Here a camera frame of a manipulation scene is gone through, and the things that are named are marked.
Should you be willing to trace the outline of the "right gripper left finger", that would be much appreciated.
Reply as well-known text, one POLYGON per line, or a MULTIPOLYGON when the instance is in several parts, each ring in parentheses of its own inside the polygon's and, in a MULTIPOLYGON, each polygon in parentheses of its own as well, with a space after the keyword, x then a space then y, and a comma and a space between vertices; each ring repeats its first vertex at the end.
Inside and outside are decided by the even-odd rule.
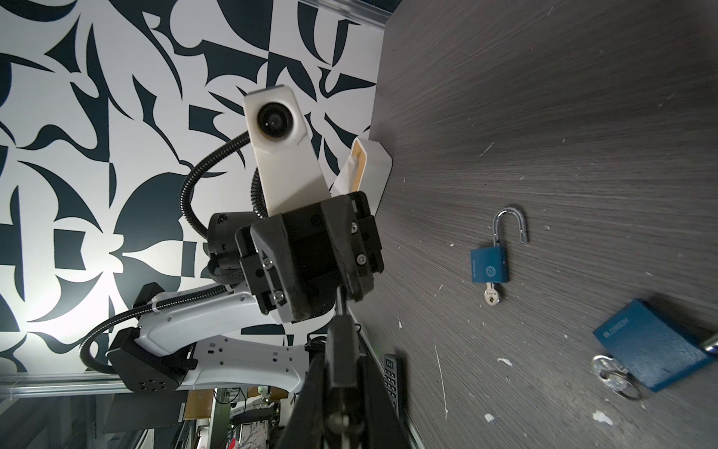
POLYGON ((289 424, 282 432, 278 449, 324 448, 323 395, 325 394, 325 356, 314 357, 289 424))

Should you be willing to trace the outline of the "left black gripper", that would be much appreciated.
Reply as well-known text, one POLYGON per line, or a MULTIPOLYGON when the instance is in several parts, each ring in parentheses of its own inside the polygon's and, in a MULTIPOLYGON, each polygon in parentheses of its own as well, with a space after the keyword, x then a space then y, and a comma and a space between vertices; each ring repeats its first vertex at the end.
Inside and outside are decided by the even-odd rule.
POLYGON ((282 323, 325 314, 337 293, 361 301, 383 272, 381 238, 363 192, 260 219, 235 234, 237 263, 262 314, 282 323))

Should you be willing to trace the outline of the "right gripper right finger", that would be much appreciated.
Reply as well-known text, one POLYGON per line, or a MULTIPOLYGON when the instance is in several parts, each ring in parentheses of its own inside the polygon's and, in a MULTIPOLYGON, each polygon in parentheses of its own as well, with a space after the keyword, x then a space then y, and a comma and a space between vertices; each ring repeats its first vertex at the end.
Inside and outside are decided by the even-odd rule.
POLYGON ((365 430, 362 448, 409 448, 409 438, 400 423, 387 394, 383 362, 369 355, 360 357, 365 430))

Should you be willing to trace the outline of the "small black padlock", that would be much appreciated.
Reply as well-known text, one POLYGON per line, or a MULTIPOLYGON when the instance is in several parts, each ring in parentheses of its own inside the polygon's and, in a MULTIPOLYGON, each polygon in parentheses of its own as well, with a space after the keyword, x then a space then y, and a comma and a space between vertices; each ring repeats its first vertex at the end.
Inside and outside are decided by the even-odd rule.
POLYGON ((340 286, 326 346, 328 387, 323 410, 326 429, 333 434, 332 445, 338 448, 356 448, 364 428, 358 402, 359 346, 348 300, 346 288, 340 286))

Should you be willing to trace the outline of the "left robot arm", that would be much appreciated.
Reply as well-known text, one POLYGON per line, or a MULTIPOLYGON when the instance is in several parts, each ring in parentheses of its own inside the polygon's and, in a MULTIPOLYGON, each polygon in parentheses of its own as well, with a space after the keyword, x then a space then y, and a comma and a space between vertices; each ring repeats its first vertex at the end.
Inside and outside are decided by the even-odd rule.
POLYGON ((375 215, 391 168, 380 144, 357 138, 329 200, 276 216, 255 175, 252 211, 211 217, 211 284, 184 292, 144 285, 130 310, 87 334, 82 363, 140 394, 253 383, 301 389, 317 344, 258 342, 258 330, 327 317, 339 287, 353 300, 371 291, 383 270, 375 215))

